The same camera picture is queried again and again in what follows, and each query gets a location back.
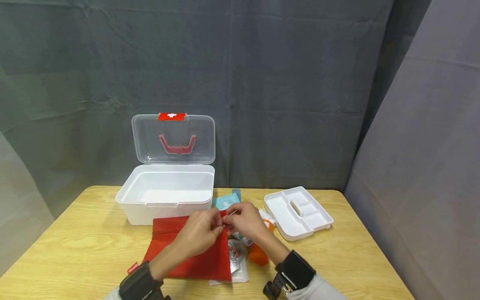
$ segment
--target orange bottle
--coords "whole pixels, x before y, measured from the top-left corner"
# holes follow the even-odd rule
[[[259,212],[260,216],[265,222],[265,225],[268,227],[268,230],[270,230],[270,232],[273,232],[275,220],[273,220],[273,218],[263,209],[260,209]],[[257,244],[252,244],[248,257],[252,262],[259,265],[266,265],[268,263],[268,256]]]

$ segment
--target red handle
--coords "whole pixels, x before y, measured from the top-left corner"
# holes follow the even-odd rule
[[[192,153],[193,145],[195,145],[196,140],[197,137],[195,135],[192,135],[188,146],[169,146],[163,134],[160,135],[160,142],[162,143],[165,152],[167,152],[168,154],[190,154]]]

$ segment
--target red pouch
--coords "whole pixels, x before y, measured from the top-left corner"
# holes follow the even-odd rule
[[[223,210],[220,212],[222,217],[226,214]],[[152,261],[157,254],[172,243],[187,222],[187,219],[188,216],[154,219],[152,241],[150,246],[148,246],[144,261]],[[215,244],[208,248],[207,251],[188,258],[173,269],[167,277],[232,281],[227,231],[224,230],[216,239]]]

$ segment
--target black wrist strap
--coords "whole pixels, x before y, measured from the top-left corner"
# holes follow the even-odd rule
[[[162,295],[162,284],[153,279],[145,261],[120,283],[119,295],[122,300],[169,300],[169,296]]]
[[[264,287],[264,295],[270,300],[280,296],[282,290],[289,294],[295,290],[306,288],[316,271],[295,251],[290,252],[286,259],[275,267],[278,272],[273,282]]]

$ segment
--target teal package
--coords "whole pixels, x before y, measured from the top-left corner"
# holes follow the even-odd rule
[[[235,193],[223,197],[218,197],[213,200],[213,206],[218,208],[218,210],[226,210],[230,207],[230,205],[234,203],[240,203],[240,199]]]

